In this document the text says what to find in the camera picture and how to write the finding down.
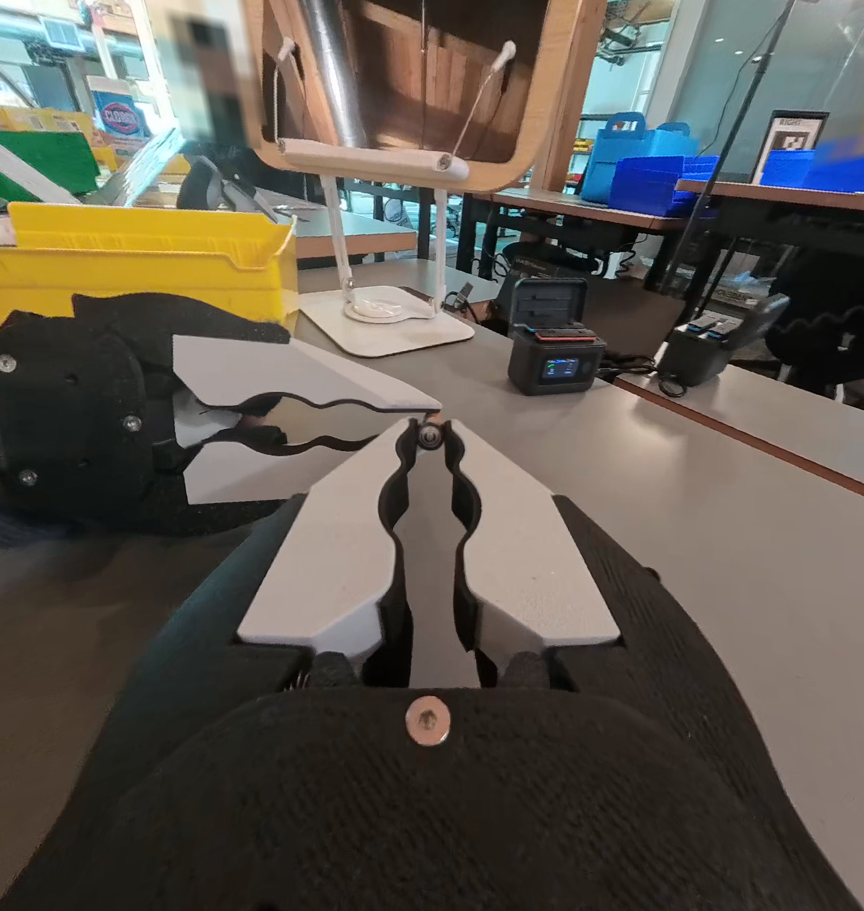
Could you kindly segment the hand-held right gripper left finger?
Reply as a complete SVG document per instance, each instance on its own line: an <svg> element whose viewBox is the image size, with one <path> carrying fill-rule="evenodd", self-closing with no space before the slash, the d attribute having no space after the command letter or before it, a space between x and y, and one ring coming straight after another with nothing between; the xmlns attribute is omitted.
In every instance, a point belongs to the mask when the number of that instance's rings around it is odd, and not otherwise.
<svg viewBox="0 0 864 911"><path fill-rule="evenodd" d="M340 653L369 685L410 680L413 619L394 526L408 506L413 421L403 419L304 497L238 638Z"/></svg>

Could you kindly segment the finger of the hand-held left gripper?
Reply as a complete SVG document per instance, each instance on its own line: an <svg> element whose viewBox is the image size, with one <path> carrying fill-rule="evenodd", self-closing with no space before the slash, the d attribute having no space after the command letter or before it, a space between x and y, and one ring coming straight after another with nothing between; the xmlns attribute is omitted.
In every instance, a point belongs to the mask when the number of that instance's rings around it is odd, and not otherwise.
<svg viewBox="0 0 864 911"><path fill-rule="evenodd" d="M376 438L319 435L290 443L279 427L246 425L201 444L181 476L190 505L283 500L314 484Z"/></svg>
<svg viewBox="0 0 864 911"><path fill-rule="evenodd" d="M286 344L175 335L172 370L202 404L244 405L289 397L314 408L357 404L390 414L436 414L442 404L382 372L296 339Z"/></svg>

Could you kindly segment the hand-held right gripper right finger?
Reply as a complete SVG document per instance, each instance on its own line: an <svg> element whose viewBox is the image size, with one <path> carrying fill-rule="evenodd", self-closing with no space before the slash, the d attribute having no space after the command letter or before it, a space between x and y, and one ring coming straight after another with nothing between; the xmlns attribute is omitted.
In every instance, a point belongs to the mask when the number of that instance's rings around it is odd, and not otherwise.
<svg viewBox="0 0 864 911"><path fill-rule="evenodd" d="M454 625L481 687L517 655L615 646L610 613L552 490L460 421L443 428L455 557Z"/></svg>

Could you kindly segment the yellow plastic bin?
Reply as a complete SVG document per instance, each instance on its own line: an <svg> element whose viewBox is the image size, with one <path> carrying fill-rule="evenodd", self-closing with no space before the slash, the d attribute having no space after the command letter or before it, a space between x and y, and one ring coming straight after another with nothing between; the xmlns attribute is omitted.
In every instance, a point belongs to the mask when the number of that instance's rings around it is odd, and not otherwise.
<svg viewBox="0 0 864 911"><path fill-rule="evenodd" d="M296 221L264 214L11 202L0 245L0 326L10 313L73 315L75 295L179 295L255 322L298 308Z"/></svg>

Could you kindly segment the white mirror stand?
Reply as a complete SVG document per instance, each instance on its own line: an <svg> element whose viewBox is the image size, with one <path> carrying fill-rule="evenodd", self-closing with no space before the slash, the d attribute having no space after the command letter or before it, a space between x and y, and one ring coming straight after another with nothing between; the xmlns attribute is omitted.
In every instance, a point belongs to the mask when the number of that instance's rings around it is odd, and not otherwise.
<svg viewBox="0 0 864 911"><path fill-rule="evenodd" d="M469 164L457 152L471 120L472 115L468 115L450 152L347 148L275 136L278 152L292 165L316 173L324 189L339 290L307 295L301 309L345 353L376 358L458 343L473 336L470 326L442 312L447 296L447 187L470 176ZM336 185L336 178L349 170L365 172L372 178L383 177L392 171L394 176L433 188L437 227L431 302L425 302L401 287L356 285Z"/></svg>

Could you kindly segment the black battery charger case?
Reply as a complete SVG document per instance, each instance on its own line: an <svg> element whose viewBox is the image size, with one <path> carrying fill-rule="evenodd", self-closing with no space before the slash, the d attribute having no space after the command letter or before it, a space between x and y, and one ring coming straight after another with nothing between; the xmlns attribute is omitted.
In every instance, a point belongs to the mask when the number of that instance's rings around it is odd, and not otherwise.
<svg viewBox="0 0 864 911"><path fill-rule="evenodd" d="M704 311L669 335L655 376L662 393L681 397L717 377L738 350L761 340L788 308L790 298L776 294L752 301L741 315Z"/></svg>
<svg viewBox="0 0 864 911"><path fill-rule="evenodd" d="M514 285L507 336L507 377L527 396L583 393L597 377L607 345L584 322L582 278L522 278Z"/></svg>

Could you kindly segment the green plastic bin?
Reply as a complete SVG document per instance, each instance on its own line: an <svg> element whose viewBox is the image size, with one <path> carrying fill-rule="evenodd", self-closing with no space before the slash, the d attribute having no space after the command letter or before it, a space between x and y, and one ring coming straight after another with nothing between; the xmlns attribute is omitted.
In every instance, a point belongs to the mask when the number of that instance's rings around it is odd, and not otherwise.
<svg viewBox="0 0 864 911"><path fill-rule="evenodd" d="M99 169L78 132L0 131L0 199L60 201L97 191Z"/></svg>

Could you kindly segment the wipes canister with blue label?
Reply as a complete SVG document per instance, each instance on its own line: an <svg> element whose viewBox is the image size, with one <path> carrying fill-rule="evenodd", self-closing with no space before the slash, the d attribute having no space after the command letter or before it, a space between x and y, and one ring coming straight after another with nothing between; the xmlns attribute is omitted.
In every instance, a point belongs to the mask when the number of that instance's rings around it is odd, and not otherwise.
<svg viewBox="0 0 864 911"><path fill-rule="evenodd" d="M145 143L151 139L147 121L130 94L93 89L91 97L102 131L123 140Z"/></svg>

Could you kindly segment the black wavy-back chair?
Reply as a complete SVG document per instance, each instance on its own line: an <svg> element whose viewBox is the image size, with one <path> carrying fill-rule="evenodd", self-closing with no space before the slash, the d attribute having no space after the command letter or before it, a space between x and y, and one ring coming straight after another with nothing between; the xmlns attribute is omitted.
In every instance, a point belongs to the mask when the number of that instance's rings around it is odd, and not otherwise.
<svg viewBox="0 0 864 911"><path fill-rule="evenodd" d="M770 290L788 304L765 344L793 385L824 394L864 380L864 258L800 248Z"/></svg>

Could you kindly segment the dark blue storage bin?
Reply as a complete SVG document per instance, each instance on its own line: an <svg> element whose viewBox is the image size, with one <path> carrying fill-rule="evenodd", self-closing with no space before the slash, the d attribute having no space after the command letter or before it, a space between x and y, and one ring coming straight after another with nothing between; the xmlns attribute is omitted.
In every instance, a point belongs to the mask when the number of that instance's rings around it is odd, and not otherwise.
<svg viewBox="0 0 864 911"><path fill-rule="evenodd" d="M612 178L607 206L657 218L691 215L698 193L677 189L682 179L705 183L718 156L650 156L623 158Z"/></svg>
<svg viewBox="0 0 864 911"><path fill-rule="evenodd" d="M775 149L757 183L846 194L864 193L864 157L836 158L831 149Z"/></svg>

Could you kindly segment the light blue tote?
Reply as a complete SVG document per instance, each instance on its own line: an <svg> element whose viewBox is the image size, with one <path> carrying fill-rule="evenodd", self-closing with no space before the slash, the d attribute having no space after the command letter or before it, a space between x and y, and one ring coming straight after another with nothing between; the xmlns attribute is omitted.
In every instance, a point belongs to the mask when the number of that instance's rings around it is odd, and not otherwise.
<svg viewBox="0 0 864 911"><path fill-rule="evenodd" d="M617 112L596 134L579 196L587 202L608 204L616 166L623 159L693 157L698 149L699 140L686 122L666 122L649 130L642 113Z"/></svg>

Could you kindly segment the long wooden-edged desk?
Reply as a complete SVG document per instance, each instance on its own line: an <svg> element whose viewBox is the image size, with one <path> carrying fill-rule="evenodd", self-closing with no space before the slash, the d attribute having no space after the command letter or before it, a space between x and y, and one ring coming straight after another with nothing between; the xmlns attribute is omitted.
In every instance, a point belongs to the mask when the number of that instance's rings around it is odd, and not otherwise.
<svg viewBox="0 0 864 911"><path fill-rule="evenodd" d="M499 228L555 240L594 254L633 245L638 235L662 239L644 285L658 290L686 232L688 218L614 210L557 191L503 189L474 195L461 229L460 254L474 239L477 224L486 232L480 251L480 276L490 277ZM709 195L710 214L696 227L707 232L709 247L699 263L708 279L718 254L732 242L763 242L805 248L832 256L864 259L864 193L716 182Z"/></svg>

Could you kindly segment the small framed marker sign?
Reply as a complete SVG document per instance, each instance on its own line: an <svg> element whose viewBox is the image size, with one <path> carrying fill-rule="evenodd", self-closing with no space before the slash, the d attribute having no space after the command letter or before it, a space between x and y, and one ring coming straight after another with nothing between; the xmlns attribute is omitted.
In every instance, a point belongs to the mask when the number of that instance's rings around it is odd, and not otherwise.
<svg viewBox="0 0 864 911"><path fill-rule="evenodd" d="M775 109L749 182L752 185L801 188L816 157L826 110Z"/></svg>

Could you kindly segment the plain wooden post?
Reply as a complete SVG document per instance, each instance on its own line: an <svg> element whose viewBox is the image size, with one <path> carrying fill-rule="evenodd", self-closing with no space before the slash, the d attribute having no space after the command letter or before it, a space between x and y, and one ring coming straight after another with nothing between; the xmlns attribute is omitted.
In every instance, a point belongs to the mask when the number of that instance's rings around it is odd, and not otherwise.
<svg viewBox="0 0 864 911"><path fill-rule="evenodd" d="M529 188L562 191L581 121L593 62L604 27L607 1L581 1L555 114L531 170Z"/></svg>

